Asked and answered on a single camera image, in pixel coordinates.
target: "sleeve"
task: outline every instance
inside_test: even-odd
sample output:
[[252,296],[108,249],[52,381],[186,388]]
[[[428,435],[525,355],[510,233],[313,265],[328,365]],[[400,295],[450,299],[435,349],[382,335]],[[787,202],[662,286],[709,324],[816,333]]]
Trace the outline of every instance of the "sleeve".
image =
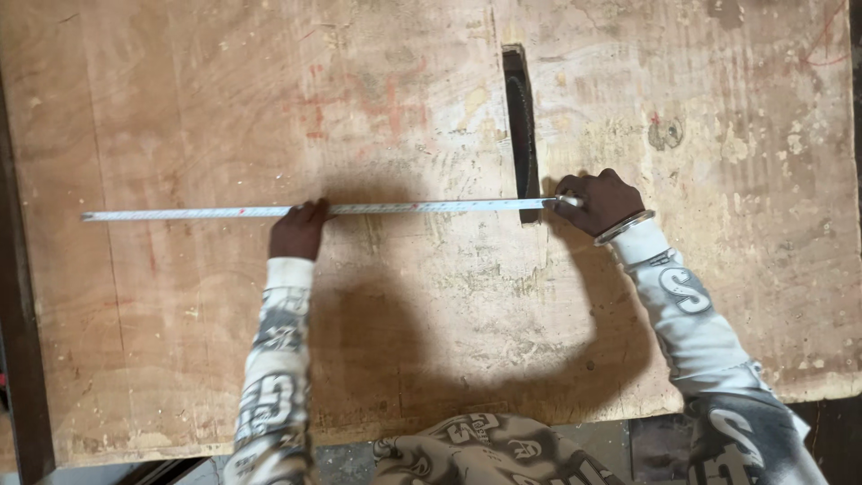
[[694,420],[689,484],[825,485],[803,444],[808,425],[760,379],[760,365],[655,221],[633,226],[611,245]]
[[246,359],[225,483],[317,483],[309,436],[308,313],[314,262],[271,258],[260,327]]

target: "plywood table top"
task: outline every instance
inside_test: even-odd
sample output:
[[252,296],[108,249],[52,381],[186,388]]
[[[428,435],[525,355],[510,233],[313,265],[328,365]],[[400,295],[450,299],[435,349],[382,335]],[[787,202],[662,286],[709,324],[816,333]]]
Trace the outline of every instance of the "plywood table top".
[[[0,2],[60,466],[226,454],[271,220],[81,211],[512,198],[501,45],[544,187],[614,167],[787,401],[858,394],[846,2]],[[455,413],[680,410],[628,277],[545,215],[339,217],[318,443]]]

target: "measuring tape blade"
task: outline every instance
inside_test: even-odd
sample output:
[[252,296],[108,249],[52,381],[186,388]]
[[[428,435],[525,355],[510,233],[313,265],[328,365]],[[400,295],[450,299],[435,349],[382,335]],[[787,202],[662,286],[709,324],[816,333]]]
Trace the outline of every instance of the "measuring tape blade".
[[[387,214],[393,212],[467,212],[541,209],[542,203],[553,198],[513,198],[504,200],[453,200],[447,202],[414,202],[403,204],[332,205],[330,214]],[[166,219],[212,219],[231,217],[282,217],[290,205],[273,207],[225,207],[221,209],[164,209],[154,211],[84,212],[85,222],[155,221]]]

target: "right hand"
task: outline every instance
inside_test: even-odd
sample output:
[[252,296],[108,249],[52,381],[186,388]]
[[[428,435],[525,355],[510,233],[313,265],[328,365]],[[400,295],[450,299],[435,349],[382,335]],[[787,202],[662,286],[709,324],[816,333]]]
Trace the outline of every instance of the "right hand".
[[323,223],[329,219],[329,202],[321,198],[294,205],[278,220],[270,233],[270,257],[304,258],[314,261],[321,248]]
[[600,236],[644,210],[638,189],[623,182],[611,168],[602,170],[598,177],[566,175],[557,185],[555,194],[566,195],[569,191],[584,201],[582,207],[548,200],[544,204],[545,208],[592,237]]

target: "metal bangle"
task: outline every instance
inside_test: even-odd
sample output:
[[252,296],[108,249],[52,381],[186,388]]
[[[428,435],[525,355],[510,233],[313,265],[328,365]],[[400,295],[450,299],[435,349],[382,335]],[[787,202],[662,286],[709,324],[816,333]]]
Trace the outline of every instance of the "metal bangle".
[[632,228],[637,224],[640,224],[647,219],[652,219],[655,217],[655,211],[643,211],[634,214],[632,217],[622,221],[621,223],[615,225],[614,227],[604,231],[602,234],[598,235],[596,239],[593,240],[593,244],[596,246],[604,246],[607,243],[610,243],[610,240],[619,236],[623,232]]

